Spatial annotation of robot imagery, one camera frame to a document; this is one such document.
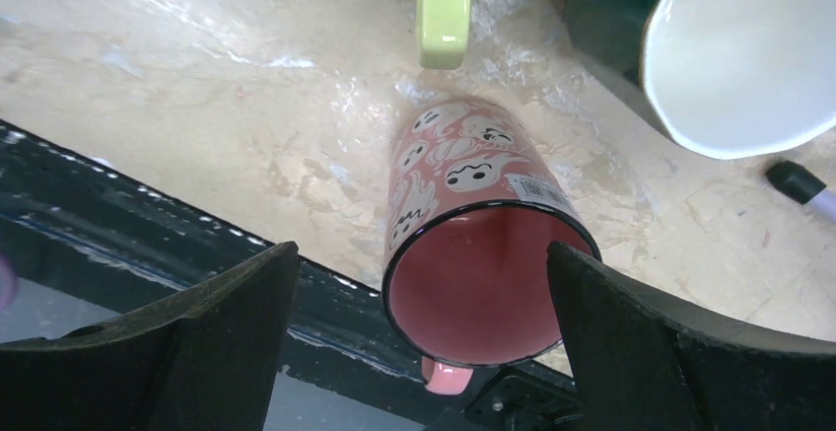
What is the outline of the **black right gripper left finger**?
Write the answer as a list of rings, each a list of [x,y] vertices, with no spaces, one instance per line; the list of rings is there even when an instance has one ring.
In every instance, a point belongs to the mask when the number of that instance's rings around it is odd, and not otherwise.
[[[1,347],[5,430],[259,430],[300,272],[292,242],[56,339]]]

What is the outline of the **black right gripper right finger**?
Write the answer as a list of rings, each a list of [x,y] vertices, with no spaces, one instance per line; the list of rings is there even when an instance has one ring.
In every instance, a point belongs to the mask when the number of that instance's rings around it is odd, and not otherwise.
[[[588,430],[831,430],[835,346],[739,321],[568,245],[548,249]]]

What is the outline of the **pink ghost mug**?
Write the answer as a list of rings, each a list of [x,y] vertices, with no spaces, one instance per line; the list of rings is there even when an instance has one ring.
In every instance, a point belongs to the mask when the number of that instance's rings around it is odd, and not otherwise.
[[[548,247],[600,251],[515,115],[475,97],[425,108],[397,137],[388,195],[384,309],[429,392],[561,342]]]

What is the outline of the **dark green mug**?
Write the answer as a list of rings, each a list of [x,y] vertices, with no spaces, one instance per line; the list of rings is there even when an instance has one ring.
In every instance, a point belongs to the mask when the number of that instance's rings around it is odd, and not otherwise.
[[[588,71],[675,144],[716,160],[835,124],[835,0],[567,0]]]

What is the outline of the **light green mug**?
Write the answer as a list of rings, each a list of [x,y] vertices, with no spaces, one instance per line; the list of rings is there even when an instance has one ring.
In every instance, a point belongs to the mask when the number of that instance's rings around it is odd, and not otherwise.
[[[415,35],[419,64],[454,70],[468,49],[471,0],[416,0]]]

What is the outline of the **white tripod stand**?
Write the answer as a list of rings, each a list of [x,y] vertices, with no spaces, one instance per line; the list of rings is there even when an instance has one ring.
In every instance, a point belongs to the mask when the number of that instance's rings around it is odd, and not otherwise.
[[[835,191],[804,166],[782,160],[766,171],[769,183],[799,205],[835,222]]]

